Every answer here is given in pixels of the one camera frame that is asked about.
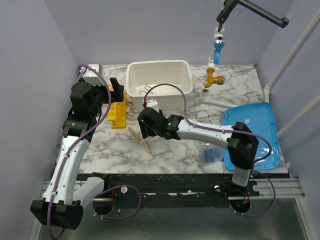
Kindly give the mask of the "yellow test tube rack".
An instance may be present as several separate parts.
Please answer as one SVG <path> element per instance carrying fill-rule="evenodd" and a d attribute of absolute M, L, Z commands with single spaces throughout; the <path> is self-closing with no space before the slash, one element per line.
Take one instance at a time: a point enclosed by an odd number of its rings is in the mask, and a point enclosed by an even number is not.
<path fill-rule="evenodd" d="M 108 121 L 111 121 L 112 129 L 125 129 L 127 127 L 127 93 L 124 92 L 122 102 L 111 104 L 108 112 Z"/>

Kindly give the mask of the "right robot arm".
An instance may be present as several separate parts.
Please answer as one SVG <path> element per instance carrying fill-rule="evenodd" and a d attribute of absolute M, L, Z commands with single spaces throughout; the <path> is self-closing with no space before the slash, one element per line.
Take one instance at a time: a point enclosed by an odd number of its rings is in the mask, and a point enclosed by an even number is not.
<path fill-rule="evenodd" d="M 236 196 L 247 192 L 259 141 L 243 122 L 234 126 L 201 124 L 178 115 L 166 118 L 161 110 L 151 107 L 144 108 L 137 120 L 144 139 L 159 136 L 166 140 L 193 140 L 227 150 L 234 165 L 230 191 Z"/>

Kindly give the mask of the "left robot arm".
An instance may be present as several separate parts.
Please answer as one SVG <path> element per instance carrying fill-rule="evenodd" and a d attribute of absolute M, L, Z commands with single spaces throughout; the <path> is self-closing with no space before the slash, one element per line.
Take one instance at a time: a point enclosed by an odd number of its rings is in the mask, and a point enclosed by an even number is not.
<path fill-rule="evenodd" d="M 124 86 L 110 78 L 112 89 L 103 84 L 93 85 L 80 79 L 71 87 L 71 108 L 62 125 L 62 141 L 54 173 L 40 200 L 33 200 L 30 211 L 43 225 L 75 230 L 81 223 L 89 196 L 96 193 L 104 198 L 111 185 L 97 177 L 74 190 L 81 161 L 87 151 L 104 104 L 123 102 Z"/>

